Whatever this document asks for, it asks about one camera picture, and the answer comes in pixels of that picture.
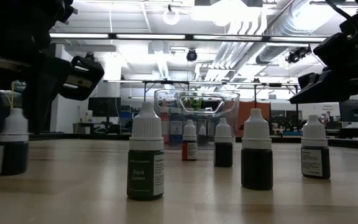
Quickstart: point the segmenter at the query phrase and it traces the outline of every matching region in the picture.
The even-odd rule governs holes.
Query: ceiling
[[[164,11],[167,10],[165,4],[125,4],[125,1],[113,1],[115,2],[113,4],[101,3],[103,1],[88,3],[90,1],[74,1],[73,6],[78,9],[78,15],[72,15],[68,25],[57,23],[51,32],[227,34],[230,27],[229,25],[217,26],[213,21],[194,20],[195,9],[203,9],[201,6],[194,6],[194,0],[181,0],[181,4],[177,4],[177,2],[172,4],[172,8],[180,12],[180,19],[175,25],[168,25],[163,20]],[[276,0],[277,5],[275,7],[265,9],[267,22],[273,19],[288,2],[287,0]],[[355,13],[355,11],[356,9],[354,8],[348,10],[350,13]],[[341,16],[334,16],[314,31],[313,35],[331,35],[337,32],[339,31],[338,25],[343,20]],[[150,41],[148,40],[67,40],[64,44],[114,45],[117,47],[117,52],[121,55],[122,75],[136,79],[137,74],[152,74],[153,70],[158,70],[156,55],[150,54],[149,43]],[[195,71],[197,63],[212,62],[216,58],[222,44],[222,42],[187,41],[168,41],[166,43],[170,47],[196,49],[198,54],[196,62],[187,62],[187,52],[184,51],[169,50],[165,57],[169,70],[187,70],[191,72]],[[297,82],[297,76],[308,72],[321,71],[323,67],[313,55],[309,55],[300,62],[290,66],[283,59],[284,57],[278,58],[278,61],[271,63],[270,66],[267,66],[263,70],[262,74],[264,76],[258,73],[256,77],[262,82]]]

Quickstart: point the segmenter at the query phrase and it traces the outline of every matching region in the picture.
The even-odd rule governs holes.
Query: clear plastic container
[[[160,114],[161,107],[169,107],[171,121],[182,121],[182,124],[186,123],[187,119],[192,119],[196,122],[197,134],[201,125],[204,125],[209,143],[199,149],[213,149],[214,130],[220,118],[226,118],[231,127],[233,142],[235,141],[239,100],[240,94],[225,91],[157,90],[154,93],[154,110],[158,116],[163,116]],[[181,113],[172,113],[172,111],[181,111]],[[177,141],[178,133],[174,134],[170,138],[170,143],[165,145],[165,149],[181,149],[181,142]]]

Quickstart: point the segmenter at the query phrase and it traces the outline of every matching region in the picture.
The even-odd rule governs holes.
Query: table surface
[[[301,175],[300,145],[273,144],[271,191],[241,187],[233,168],[214,168],[213,152],[182,161],[165,154],[165,194],[126,197],[128,141],[30,142],[29,170],[0,177],[0,223],[358,223],[358,149],[332,147],[331,180]]]

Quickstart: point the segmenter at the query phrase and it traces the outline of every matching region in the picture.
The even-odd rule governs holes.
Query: security camera
[[[197,60],[197,53],[195,49],[190,49],[189,52],[187,53],[187,61],[188,62],[194,62],[195,60]]]

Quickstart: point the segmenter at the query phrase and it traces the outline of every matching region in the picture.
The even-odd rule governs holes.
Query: computer monitor
[[[88,110],[94,117],[118,117],[121,111],[120,97],[90,97]]]
[[[358,100],[339,102],[341,121],[358,122]]]

